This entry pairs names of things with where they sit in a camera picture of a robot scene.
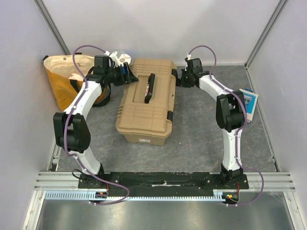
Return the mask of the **tan plastic toolbox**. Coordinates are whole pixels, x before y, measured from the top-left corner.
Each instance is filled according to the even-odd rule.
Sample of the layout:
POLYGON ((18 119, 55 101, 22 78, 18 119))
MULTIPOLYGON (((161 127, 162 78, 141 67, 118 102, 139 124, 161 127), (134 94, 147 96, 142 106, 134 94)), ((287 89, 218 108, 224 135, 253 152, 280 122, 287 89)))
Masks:
POLYGON ((138 82, 124 90, 116 129, 128 142, 162 146, 172 132, 177 66, 168 59, 136 58, 130 69, 138 82))

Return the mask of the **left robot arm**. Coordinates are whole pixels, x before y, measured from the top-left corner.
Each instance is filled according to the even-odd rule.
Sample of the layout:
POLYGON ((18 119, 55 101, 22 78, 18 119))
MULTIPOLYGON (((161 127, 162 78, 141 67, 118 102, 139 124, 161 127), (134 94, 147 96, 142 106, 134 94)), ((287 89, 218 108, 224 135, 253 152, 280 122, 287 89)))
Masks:
POLYGON ((86 122, 90 109, 103 90, 138 82, 129 68, 131 58, 116 55, 95 56, 94 65, 83 78, 77 96, 62 113, 55 113, 53 124, 56 144, 73 157, 81 167, 80 183, 101 188, 106 183, 102 164, 91 148, 91 134, 86 122))

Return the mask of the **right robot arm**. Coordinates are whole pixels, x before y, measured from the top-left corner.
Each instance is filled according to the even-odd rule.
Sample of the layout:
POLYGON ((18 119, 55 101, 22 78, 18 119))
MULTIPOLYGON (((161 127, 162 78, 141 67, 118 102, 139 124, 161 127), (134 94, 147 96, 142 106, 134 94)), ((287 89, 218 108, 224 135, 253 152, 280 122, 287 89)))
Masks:
POLYGON ((216 101, 215 119, 223 133, 224 157, 221 165, 220 184, 232 188, 244 176, 240 158, 240 139, 247 115, 242 91, 233 91, 221 84, 209 71, 204 71, 199 58, 185 58, 181 87, 197 87, 216 101))

